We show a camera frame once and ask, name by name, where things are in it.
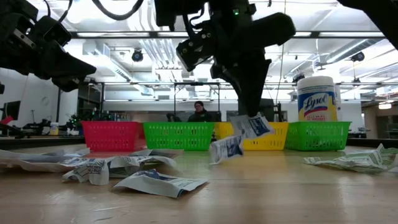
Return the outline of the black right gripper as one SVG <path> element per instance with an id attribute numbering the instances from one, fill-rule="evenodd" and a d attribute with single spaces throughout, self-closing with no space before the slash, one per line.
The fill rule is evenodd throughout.
<path id="1" fill-rule="evenodd" d="M 215 37 L 214 57 L 226 62 L 270 45 L 282 45 L 295 35 L 292 18 L 282 12 L 254 20 L 256 5 L 248 0 L 154 0 L 156 24 L 175 30 L 183 17 L 189 38 L 203 30 Z M 250 117 L 259 112 L 260 101 L 271 59 L 244 60 L 238 65 L 238 79 L 224 66 L 213 64 L 213 79 L 228 82 L 240 90 L 239 102 Z"/>

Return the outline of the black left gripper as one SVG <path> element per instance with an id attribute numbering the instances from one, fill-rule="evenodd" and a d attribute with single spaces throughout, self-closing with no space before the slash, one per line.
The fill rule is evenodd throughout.
<path id="1" fill-rule="evenodd" d="M 70 55 L 56 41 L 32 40 L 33 26 L 26 18 L 6 19 L 7 69 L 51 80 L 66 92 L 77 89 L 77 83 L 96 72 L 96 67 Z"/>

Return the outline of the alcohol antiseptic pad packet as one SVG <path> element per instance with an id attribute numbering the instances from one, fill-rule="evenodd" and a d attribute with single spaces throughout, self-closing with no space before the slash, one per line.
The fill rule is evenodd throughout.
<path id="1" fill-rule="evenodd" d="M 177 163 L 164 156 L 117 156 L 109 162 L 109 176 L 111 178 L 126 178 L 141 170 L 145 164 L 166 164 L 175 167 Z"/>
<path id="2" fill-rule="evenodd" d="M 274 128 L 264 116 L 258 113 L 256 116 L 248 115 L 233 116 L 230 118 L 234 135 L 242 136 L 243 139 L 257 139 L 274 134 Z"/>
<path id="3" fill-rule="evenodd" d="M 62 180 L 75 180 L 79 183 L 89 182 L 91 185 L 108 185 L 108 162 L 106 159 L 89 159 L 88 162 L 78 165 L 64 174 Z"/>
<path id="4" fill-rule="evenodd" d="M 219 164 L 220 162 L 236 157 L 243 157 L 244 139 L 241 136 L 230 136 L 210 144 L 210 161 L 211 164 Z"/>
<path id="5" fill-rule="evenodd" d="M 181 149 L 143 149 L 141 151 L 131 153 L 131 156 L 163 156 L 175 159 L 183 153 L 184 150 Z"/>
<path id="6" fill-rule="evenodd" d="M 207 183 L 206 179 L 187 179 L 165 175 L 155 169 L 144 170 L 126 177 L 114 186 L 115 189 L 127 188 L 147 194 L 179 198 L 183 192 L 190 192 Z"/>

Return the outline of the black computer monitor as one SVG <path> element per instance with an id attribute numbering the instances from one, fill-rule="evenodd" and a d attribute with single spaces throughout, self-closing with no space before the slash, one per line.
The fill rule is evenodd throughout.
<path id="1" fill-rule="evenodd" d="M 262 98 L 259 104 L 259 112 L 268 122 L 274 122 L 274 101 L 272 99 Z M 238 115 L 244 114 L 247 114 L 246 108 L 241 100 L 238 100 Z"/>

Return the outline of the dark background cabinet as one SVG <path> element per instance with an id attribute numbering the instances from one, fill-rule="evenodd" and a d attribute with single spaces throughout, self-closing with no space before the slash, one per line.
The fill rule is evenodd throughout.
<path id="1" fill-rule="evenodd" d="M 76 116 L 78 121 L 100 121 L 103 116 L 102 85 L 83 85 L 78 89 Z"/>

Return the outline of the person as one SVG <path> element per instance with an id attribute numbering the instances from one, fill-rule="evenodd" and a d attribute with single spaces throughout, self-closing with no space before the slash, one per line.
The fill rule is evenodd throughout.
<path id="1" fill-rule="evenodd" d="M 188 122 L 213 122 L 212 115 L 205 109 L 202 101 L 196 101 L 194 104 L 195 112 L 189 116 Z"/>

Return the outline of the black overhead light bar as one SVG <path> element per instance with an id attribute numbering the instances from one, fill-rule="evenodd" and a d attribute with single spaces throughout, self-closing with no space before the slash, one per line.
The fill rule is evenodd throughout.
<path id="1" fill-rule="evenodd" d="M 171 31 L 70 31 L 73 39 L 187 39 L 186 32 Z M 385 39 L 382 32 L 377 31 L 297 31 L 292 39 Z"/>

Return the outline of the dark background monitor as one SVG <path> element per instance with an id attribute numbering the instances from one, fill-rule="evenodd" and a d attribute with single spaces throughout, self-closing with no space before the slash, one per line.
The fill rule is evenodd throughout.
<path id="1" fill-rule="evenodd" d="M 0 108 L 0 111 L 2 112 L 0 121 L 18 120 L 20 105 L 21 105 L 21 101 L 10 101 L 10 102 L 4 103 L 3 107 Z"/>

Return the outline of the yellow plastic basket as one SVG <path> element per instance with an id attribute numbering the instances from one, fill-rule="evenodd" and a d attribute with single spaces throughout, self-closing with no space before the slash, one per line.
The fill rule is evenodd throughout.
<path id="1" fill-rule="evenodd" d="M 257 139 L 244 141 L 245 151 L 281 151 L 285 146 L 285 139 L 289 128 L 288 122 L 271 122 L 275 133 Z M 217 140 L 233 135 L 233 127 L 229 122 L 215 123 L 215 136 Z"/>

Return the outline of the Lysol wipes canister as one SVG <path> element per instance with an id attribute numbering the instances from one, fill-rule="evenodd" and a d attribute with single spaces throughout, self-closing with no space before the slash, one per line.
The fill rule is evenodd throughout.
<path id="1" fill-rule="evenodd" d="M 335 84 L 332 77 L 307 77 L 297 83 L 299 121 L 337 121 Z"/>

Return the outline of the red plastic basket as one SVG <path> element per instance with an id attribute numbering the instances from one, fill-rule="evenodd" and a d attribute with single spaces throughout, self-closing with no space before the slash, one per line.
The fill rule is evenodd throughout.
<path id="1" fill-rule="evenodd" d="M 135 152 L 146 147 L 142 123 L 135 121 L 82 121 L 91 152 Z"/>

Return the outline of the green plastic basket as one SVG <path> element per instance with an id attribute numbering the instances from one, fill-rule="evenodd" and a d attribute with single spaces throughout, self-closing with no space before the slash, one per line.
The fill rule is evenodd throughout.
<path id="1" fill-rule="evenodd" d="M 207 151 L 211 144 L 215 123 L 145 122 L 143 127 L 149 149 Z"/>
<path id="2" fill-rule="evenodd" d="M 340 151 L 346 146 L 351 122 L 300 121 L 289 124 L 285 148 L 295 151 Z"/>

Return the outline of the green printed ointment packet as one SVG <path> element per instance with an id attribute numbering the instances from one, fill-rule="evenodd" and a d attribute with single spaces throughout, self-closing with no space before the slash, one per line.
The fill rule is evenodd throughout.
<path id="1" fill-rule="evenodd" d="M 381 164 L 387 169 L 391 170 L 398 167 L 398 148 L 390 147 L 385 148 L 383 144 L 380 144 L 376 151 L 380 155 Z"/>
<path id="2" fill-rule="evenodd" d="M 365 154 L 362 156 L 359 154 L 348 154 L 332 160 L 324 160 L 320 157 L 305 157 L 303 163 L 368 174 L 385 172 L 389 168 L 389 166 L 385 165 L 382 160 L 374 154 Z"/>

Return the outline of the silver ceiling air duct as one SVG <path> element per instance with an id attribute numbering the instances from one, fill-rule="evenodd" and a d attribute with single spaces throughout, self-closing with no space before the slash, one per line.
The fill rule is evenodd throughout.
<path id="1" fill-rule="evenodd" d="M 193 82 L 214 82 L 210 73 L 210 64 L 201 64 L 190 72 L 189 78 Z M 193 87 L 194 96 L 197 98 L 211 98 L 211 86 L 202 85 Z"/>

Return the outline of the black background workstation frame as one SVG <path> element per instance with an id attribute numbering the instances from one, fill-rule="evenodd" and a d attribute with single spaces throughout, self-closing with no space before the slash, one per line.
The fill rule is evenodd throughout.
<path id="1" fill-rule="evenodd" d="M 218 95 L 220 95 L 220 91 L 222 89 L 222 86 L 231 86 L 232 84 L 227 83 L 227 82 L 96 82 L 95 80 L 89 80 L 88 82 L 80 82 L 77 83 L 77 87 L 79 86 L 90 86 L 90 85 L 101 85 L 101 92 L 105 91 L 105 86 L 133 86 L 135 89 L 139 90 L 141 87 L 143 87 L 143 90 L 139 90 L 142 94 L 144 95 L 153 95 L 154 93 L 150 93 L 150 88 L 154 88 L 154 86 L 162 86 L 162 88 L 172 88 L 173 86 L 174 89 L 174 113 L 176 112 L 176 95 L 177 95 L 177 87 L 178 86 L 211 86 L 211 89 L 216 88 L 216 92 Z M 282 89 L 286 88 L 297 88 L 298 84 L 297 83 L 289 83 L 289 82 L 265 82 L 264 86 L 262 87 L 263 90 L 271 90 L 271 89 L 280 89 L 282 86 Z M 396 82 L 339 82 L 339 83 L 334 83 L 334 86 L 351 86 L 353 90 L 359 90 L 361 88 L 370 88 L 367 86 L 398 86 L 398 81 Z M 105 94 L 102 93 L 102 100 L 100 100 L 100 106 L 103 106 L 103 102 L 105 100 Z M 108 100 L 108 101 L 139 101 L 139 100 Z"/>

